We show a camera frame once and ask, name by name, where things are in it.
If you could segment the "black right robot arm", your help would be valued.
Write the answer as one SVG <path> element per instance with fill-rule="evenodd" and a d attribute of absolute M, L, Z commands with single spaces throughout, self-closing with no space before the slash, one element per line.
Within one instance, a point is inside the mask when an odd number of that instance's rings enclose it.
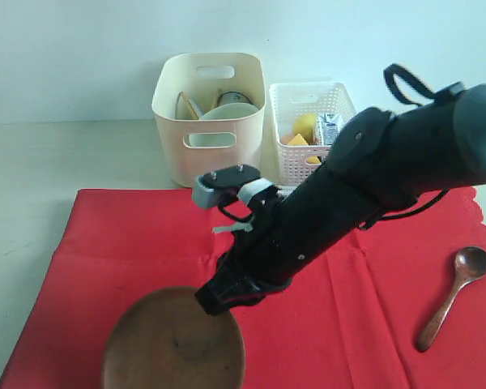
<path fill-rule="evenodd" d="M 196 298 L 211 315 L 256 305 L 353 229 L 419 213 L 424 193 L 485 184 L 486 84 L 453 84 L 400 115 L 366 109 L 289 194 L 246 165 L 198 177 L 199 207 L 242 202 L 249 215 L 233 218 L 234 242 Z"/>

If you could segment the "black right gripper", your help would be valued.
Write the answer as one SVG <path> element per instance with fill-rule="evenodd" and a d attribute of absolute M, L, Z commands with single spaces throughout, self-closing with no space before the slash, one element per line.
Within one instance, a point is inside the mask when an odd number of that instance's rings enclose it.
<path fill-rule="evenodd" d="M 321 166 L 267 220 L 258 220 L 249 233 L 236 233 L 216 276 L 194 296 L 212 316 L 255 306 L 378 209 L 371 195 Z"/>

